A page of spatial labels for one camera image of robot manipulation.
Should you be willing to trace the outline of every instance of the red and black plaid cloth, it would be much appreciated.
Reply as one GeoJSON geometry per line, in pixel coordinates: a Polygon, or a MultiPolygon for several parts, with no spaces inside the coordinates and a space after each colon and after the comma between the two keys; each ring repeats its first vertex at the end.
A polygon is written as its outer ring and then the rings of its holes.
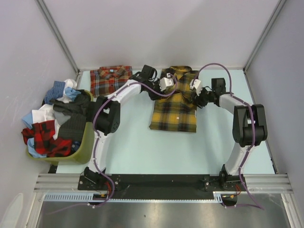
{"type": "Polygon", "coordinates": [[[22,130],[23,141],[27,145],[28,139],[34,138],[34,149],[47,157],[67,157],[71,154],[72,140],[62,138],[53,139],[55,134],[55,121],[49,120],[32,124],[32,129],[22,130]]]}
{"type": "Polygon", "coordinates": [[[114,93],[132,74],[131,66],[104,66],[99,70],[91,70],[91,93],[94,97],[114,93]]]}

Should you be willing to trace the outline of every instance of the white table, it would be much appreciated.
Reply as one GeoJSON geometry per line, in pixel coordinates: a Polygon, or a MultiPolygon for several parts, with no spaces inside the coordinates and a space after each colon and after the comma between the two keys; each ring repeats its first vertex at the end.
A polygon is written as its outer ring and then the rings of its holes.
{"type": "MultiPolygon", "coordinates": [[[[252,102],[243,71],[230,73],[233,93],[252,102]]],[[[210,87],[211,78],[216,77],[225,78],[228,90],[229,79],[224,70],[203,70],[199,76],[203,85],[210,87]]],[[[83,73],[79,89],[90,90],[89,71],[83,73]]],[[[108,150],[106,173],[218,174],[234,145],[233,115],[208,104],[197,110],[196,133],[157,131],[149,129],[153,106],[148,94],[142,92],[122,107],[120,126],[108,150]]],[[[81,173],[85,167],[86,164],[59,164],[57,173],[81,173]]],[[[265,142],[253,151],[244,171],[246,174],[274,173],[265,142]]]]}

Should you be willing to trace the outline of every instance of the green laundry basket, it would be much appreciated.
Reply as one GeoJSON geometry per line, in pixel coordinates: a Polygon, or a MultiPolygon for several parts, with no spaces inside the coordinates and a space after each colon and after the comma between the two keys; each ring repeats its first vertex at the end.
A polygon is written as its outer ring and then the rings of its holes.
{"type": "MultiPolygon", "coordinates": [[[[93,101],[93,95],[89,92],[85,92],[90,95],[91,101],[93,101]]],[[[93,150],[93,145],[94,145],[94,130],[93,130],[93,124],[91,122],[86,122],[85,125],[85,132],[82,137],[81,145],[79,149],[73,153],[70,156],[67,157],[54,157],[54,158],[33,158],[32,155],[28,151],[28,147],[26,147],[26,154],[28,157],[30,157],[33,160],[36,161],[45,161],[49,162],[53,165],[58,165],[60,164],[86,164],[87,162],[90,161],[91,155],[92,155],[92,150],[93,150]]]]}

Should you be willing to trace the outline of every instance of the shiny metal surface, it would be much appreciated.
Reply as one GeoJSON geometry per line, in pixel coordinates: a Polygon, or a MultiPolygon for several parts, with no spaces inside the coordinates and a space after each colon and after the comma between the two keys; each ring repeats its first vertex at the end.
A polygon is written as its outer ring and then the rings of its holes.
{"type": "MultiPolygon", "coordinates": [[[[47,215],[75,203],[44,202],[38,228],[289,228],[280,194],[256,194],[265,210],[224,209],[220,204],[108,203],[100,208],[76,206],[47,215]]],[[[239,203],[251,203],[247,195],[239,203]]]]}

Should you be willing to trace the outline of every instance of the white wall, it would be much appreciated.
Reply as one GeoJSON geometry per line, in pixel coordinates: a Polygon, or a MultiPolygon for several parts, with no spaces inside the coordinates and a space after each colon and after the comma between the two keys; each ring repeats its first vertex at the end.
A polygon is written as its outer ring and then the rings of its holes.
{"type": "Polygon", "coordinates": [[[79,68],[242,69],[278,0],[45,0],[79,68]]]}
{"type": "Polygon", "coordinates": [[[22,220],[38,173],[49,165],[26,157],[21,117],[39,107],[54,80],[76,76],[34,0],[0,1],[0,31],[0,221],[19,192],[22,220]]]}
{"type": "Polygon", "coordinates": [[[288,173],[304,214],[304,1],[287,1],[248,72],[266,109],[268,140],[280,173],[288,173]]]}

